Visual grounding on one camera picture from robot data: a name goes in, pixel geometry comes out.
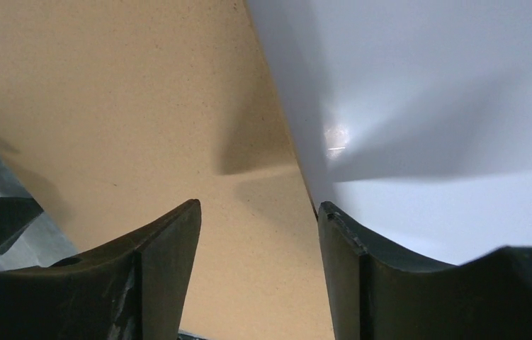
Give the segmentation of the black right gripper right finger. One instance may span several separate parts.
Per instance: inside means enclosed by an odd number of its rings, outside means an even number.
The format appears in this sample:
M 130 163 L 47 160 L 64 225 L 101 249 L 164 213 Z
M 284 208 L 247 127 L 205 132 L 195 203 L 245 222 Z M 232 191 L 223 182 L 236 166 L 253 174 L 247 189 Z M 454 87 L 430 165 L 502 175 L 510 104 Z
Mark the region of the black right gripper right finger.
M 318 228 L 337 339 L 532 339 L 532 247 L 454 266 L 330 202 L 319 207 Z

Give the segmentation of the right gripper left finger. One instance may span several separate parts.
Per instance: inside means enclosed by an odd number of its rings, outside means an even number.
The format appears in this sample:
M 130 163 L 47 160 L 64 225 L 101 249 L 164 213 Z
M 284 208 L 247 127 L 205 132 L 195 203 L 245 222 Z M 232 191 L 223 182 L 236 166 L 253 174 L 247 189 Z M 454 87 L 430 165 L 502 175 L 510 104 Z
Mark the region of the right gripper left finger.
M 190 199 L 51 266 L 0 271 L 0 339 L 177 339 L 200 228 Z

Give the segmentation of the brown backing board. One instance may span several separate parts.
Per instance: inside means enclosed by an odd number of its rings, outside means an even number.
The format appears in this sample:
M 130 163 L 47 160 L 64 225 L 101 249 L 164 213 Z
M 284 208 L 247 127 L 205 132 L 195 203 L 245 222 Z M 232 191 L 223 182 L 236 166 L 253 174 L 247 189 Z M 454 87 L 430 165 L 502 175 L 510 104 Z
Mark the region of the brown backing board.
M 183 329 L 333 338 L 246 1 L 0 1 L 0 155 L 81 251 L 198 199 Z

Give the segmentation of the printed photo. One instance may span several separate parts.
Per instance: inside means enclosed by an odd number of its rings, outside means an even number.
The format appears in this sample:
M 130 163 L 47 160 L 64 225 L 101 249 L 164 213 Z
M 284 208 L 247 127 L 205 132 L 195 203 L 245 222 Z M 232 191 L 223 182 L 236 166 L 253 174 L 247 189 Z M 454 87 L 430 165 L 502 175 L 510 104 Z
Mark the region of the printed photo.
M 532 246 L 532 1 L 249 1 L 307 192 L 451 264 Z

